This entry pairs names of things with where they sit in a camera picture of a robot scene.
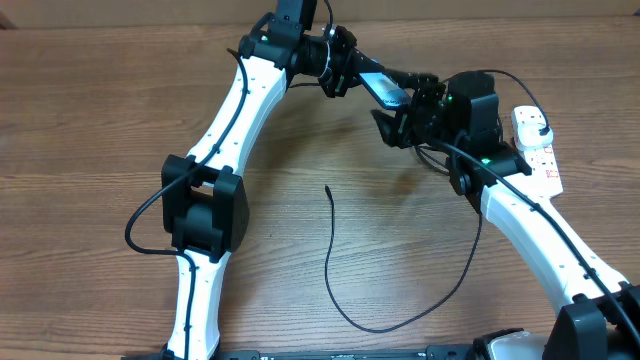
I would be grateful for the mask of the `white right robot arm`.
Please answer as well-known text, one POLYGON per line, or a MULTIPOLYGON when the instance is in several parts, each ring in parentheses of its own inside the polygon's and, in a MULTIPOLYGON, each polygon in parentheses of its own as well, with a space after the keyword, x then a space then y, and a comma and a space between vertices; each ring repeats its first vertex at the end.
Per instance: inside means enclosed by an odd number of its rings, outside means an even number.
POLYGON ((509 329, 474 340, 471 359, 636 359, 639 288, 599 258, 553 207, 524 155, 502 140, 494 79, 383 70, 361 82, 387 145, 447 154, 455 192, 513 244, 556 316, 549 336, 509 329))

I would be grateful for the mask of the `Samsung Galaxy smartphone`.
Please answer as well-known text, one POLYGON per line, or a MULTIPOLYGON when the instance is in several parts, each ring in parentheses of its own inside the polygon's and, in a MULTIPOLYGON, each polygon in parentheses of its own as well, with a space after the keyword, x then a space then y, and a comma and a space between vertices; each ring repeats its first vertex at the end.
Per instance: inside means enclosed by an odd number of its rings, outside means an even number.
POLYGON ((385 110, 408 106, 411 97, 384 73, 360 73, 361 84, 385 110))

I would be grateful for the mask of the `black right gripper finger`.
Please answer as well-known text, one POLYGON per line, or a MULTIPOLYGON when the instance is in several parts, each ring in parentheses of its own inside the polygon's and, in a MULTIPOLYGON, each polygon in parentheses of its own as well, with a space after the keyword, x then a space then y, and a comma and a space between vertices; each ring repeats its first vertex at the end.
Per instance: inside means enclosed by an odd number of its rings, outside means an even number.
POLYGON ((386 68, 383 73, 393 80, 401 89, 412 89, 423 95, 440 93, 439 78, 431 73, 404 72, 386 68))
POLYGON ((387 146, 395 148, 408 147, 404 139, 400 112, 395 115, 389 115, 382 110, 373 109, 370 113, 377 125, 382 141, 387 146))

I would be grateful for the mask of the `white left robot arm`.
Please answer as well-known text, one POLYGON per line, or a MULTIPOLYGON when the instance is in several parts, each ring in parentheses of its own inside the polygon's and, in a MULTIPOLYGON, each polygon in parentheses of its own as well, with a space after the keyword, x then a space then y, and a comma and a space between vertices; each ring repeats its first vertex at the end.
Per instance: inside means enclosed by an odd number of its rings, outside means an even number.
POLYGON ((363 85, 386 109, 403 101, 383 68, 362 55, 355 37, 329 23, 310 33, 314 1, 280 1, 260 18, 233 56, 235 79, 213 122, 184 157, 170 155, 162 170, 163 226, 179 268, 176 319, 164 359, 212 359, 226 266, 248 228, 243 174, 267 118, 297 75, 317 78, 328 97, 363 85))

